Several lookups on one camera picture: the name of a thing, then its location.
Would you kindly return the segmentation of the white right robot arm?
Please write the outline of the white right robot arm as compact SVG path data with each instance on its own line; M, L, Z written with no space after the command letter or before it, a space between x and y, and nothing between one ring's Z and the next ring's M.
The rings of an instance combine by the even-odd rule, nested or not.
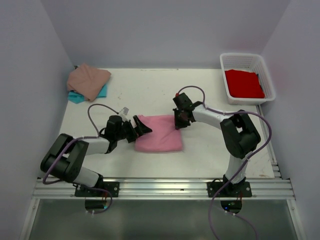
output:
M223 176L223 192L235 196L246 178L248 156L256 150L261 136L249 115L243 110L226 115L207 109L201 101L192 102L185 93L173 98L176 105L174 125L177 130L198 122L215 127L222 132L226 149L230 153L229 164Z

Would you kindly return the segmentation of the pink polo shirt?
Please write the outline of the pink polo shirt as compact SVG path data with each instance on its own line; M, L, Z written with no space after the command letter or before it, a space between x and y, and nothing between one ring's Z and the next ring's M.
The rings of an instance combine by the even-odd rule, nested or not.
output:
M152 132L139 137L134 149L141 153L169 153L183 150L182 135L175 129L173 115L139 115L139 120Z

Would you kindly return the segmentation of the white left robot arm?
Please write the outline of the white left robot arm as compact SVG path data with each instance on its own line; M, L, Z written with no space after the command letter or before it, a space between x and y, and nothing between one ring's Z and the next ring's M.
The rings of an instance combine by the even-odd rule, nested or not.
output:
M124 120L119 115L112 115L106 126L98 131L97 136L81 136L74 138L66 133L60 134L43 158L40 169L44 173L42 183L45 185L67 182L86 186L92 196L103 193L103 176L91 169L83 167L86 156L109 154L121 140L128 143L152 133L153 130L138 118Z

